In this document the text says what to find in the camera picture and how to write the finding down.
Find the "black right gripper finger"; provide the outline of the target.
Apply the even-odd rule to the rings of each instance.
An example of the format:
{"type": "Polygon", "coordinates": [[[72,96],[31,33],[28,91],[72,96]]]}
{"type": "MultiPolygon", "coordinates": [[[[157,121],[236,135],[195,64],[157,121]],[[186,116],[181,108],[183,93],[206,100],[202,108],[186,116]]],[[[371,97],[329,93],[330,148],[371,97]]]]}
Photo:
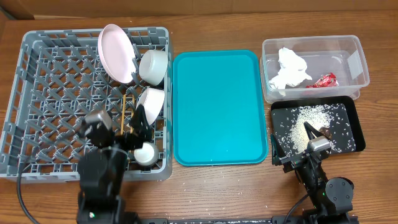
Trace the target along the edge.
{"type": "Polygon", "coordinates": [[[285,156],[285,153],[274,134],[271,134],[271,146],[272,146],[272,164],[281,165],[282,162],[280,161],[280,159],[285,156]]]}
{"type": "Polygon", "coordinates": [[[316,130],[311,124],[309,124],[307,121],[303,123],[305,131],[307,133],[307,136],[309,140],[318,138],[322,136],[322,133],[316,130]]]}

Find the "grey bowl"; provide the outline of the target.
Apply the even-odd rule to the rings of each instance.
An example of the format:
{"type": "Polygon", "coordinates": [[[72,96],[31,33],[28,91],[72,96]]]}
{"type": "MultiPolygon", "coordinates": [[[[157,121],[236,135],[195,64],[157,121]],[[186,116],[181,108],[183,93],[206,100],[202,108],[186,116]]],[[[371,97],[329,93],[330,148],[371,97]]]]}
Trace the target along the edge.
{"type": "Polygon", "coordinates": [[[147,83],[157,86],[164,79],[167,66],[167,52],[148,50],[141,58],[139,76],[147,83]]]}

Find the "large white plate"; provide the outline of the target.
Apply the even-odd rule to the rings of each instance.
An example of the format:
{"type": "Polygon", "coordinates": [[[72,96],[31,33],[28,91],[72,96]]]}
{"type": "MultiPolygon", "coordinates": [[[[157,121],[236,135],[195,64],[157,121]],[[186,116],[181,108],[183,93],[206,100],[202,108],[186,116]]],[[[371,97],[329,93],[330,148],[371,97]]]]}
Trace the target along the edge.
{"type": "Polygon", "coordinates": [[[108,24],[98,37],[98,55],[106,73],[123,84],[132,82],[136,72],[134,49],[127,34],[115,24],[108,24]]]}

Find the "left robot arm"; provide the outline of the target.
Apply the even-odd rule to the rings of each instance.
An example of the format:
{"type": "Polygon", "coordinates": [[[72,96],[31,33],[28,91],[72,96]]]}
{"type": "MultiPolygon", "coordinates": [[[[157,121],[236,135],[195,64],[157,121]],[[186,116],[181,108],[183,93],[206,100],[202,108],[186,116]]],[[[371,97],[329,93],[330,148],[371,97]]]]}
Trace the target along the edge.
{"type": "Polygon", "coordinates": [[[138,224],[137,213],[125,211],[120,196],[129,151],[142,147],[149,138],[146,112],[139,105],[130,122],[137,131],[117,135],[113,119],[106,110],[94,111],[81,122],[78,135],[88,138],[97,147],[79,159],[80,175],[77,223],[138,224]]]}

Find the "wooden chopstick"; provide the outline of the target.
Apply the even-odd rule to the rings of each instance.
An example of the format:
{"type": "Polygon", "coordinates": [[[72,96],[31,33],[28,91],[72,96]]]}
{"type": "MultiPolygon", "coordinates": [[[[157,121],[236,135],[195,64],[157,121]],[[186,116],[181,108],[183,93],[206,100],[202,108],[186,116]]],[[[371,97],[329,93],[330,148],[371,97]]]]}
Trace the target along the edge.
{"type": "Polygon", "coordinates": [[[126,94],[123,95],[123,100],[122,100],[122,115],[121,115],[121,130],[120,134],[124,134],[124,116],[125,116],[125,109],[126,108],[126,94]]]}
{"type": "Polygon", "coordinates": [[[134,113],[135,113],[135,107],[136,107],[135,102],[136,102],[136,99],[135,99],[134,95],[132,95],[132,101],[131,101],[131,119],[130,119],[130,121],[129,121],[129,127],[130,127],[130,133],[131,133],[131,134],[133,133],[133,130],[134,130],[134,128],[133,128],[133,126],[132,126],[132,121],[133,121],[133,117],[134,117],[134,113]]]}

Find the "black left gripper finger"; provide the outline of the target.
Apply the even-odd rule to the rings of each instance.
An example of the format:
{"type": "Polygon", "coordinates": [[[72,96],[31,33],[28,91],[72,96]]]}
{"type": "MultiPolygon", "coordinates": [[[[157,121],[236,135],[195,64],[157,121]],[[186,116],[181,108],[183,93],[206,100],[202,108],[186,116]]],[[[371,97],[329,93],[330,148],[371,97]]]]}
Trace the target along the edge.
{"type": "Polygon", "coordinates": [[[150,124],[146,118],[146,112],[143,105],[138,105],[130,122],[132,133],[136,136],[151,136],[152,131],[150,130],[150,124]]]}
{"type": "Polygon", "coordinates": [[[88,123],[82,123],[79,127],[77,134],[79,138],[90,138],[92,127],[88,123]]]}

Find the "pink bowl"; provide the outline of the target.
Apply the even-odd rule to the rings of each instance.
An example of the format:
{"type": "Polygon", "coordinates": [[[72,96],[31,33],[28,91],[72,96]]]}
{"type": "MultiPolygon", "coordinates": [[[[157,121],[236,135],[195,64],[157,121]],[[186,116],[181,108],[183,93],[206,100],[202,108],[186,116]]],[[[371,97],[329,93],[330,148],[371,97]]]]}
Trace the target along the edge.
{"type": "Polygon", "coordinates": [[[153,124],[164,105],[165,92],[155,88],[146,88],[139,97],[137,105],[142,105],[148,124],[153,124]]]}

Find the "brown food scrap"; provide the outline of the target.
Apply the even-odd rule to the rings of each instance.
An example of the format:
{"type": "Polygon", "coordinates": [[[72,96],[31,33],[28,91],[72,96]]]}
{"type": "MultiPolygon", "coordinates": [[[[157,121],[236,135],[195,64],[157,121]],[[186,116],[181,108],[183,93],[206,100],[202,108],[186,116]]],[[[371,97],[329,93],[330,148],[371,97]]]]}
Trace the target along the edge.
{"type": "Polygon", "coordinates": [[[321,127],[319,132],[321,132],[326,138],[328,138],[329,140],[332,139],[332,133],[330,131],[329,128],[327,127],[321,127]]]}

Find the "white cup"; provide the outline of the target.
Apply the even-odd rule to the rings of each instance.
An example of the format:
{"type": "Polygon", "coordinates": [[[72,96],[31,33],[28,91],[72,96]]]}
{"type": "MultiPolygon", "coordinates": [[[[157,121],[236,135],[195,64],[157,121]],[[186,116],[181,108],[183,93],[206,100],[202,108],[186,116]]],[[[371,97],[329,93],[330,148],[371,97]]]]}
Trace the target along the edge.
{"type": "Polygon", "coordinates": [[[142,147],[134,150],[134,159],[140,166],[153,166],[159,159],[159,150],[151,142],[144,142],[142,147]]]}

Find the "white napkin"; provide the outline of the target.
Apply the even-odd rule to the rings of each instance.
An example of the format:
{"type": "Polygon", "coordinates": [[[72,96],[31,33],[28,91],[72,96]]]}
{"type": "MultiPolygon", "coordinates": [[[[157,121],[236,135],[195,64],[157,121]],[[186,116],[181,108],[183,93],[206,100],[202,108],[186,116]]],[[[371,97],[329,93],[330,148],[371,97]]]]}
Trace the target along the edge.
{"type": "Polygon", "coordinates": [[[282,47],[278,50],[278,59],[266,60],[267,79],[269,85],[269,95],[275,97],[285,97],[285,89],[296,88],[304,81],[313,80],[307,73],[308,65],[306,61],[298,56],[293,50],[282,47]]]}

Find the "red snack wrapper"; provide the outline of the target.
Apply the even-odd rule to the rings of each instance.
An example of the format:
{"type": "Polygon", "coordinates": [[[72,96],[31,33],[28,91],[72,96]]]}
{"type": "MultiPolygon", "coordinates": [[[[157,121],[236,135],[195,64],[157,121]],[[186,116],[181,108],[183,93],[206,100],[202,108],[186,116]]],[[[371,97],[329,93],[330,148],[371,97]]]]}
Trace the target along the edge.
{"type": "Polygon", "coordinates": [[[312,85],[307,85],[306,88],[322,88],[322,87],[334,87],[338,86],[338,82],[336,80],[336,76],[334,73],[328,73],[322,76],[319,80],[317,80],[312,85]]]}

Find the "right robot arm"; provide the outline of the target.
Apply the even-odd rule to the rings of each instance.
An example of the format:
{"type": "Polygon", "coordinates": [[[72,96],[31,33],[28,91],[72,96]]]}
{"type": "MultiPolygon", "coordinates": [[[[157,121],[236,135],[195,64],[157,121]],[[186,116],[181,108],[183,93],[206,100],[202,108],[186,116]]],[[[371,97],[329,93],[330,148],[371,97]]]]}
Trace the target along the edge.
{"type": "Polygon", "coordinates": [[[272,223],[358,224],[353,209],[354,184],[345,177],[328,179],[322,160],[330,155],[331,142],[308,122],[303,124],[309,138],[300,154],[287,156],[274,134],[271,134],[272,164],[283,166],[285,173],[294,171],[306,194],[285,216],[273,216],[272,223]]]}

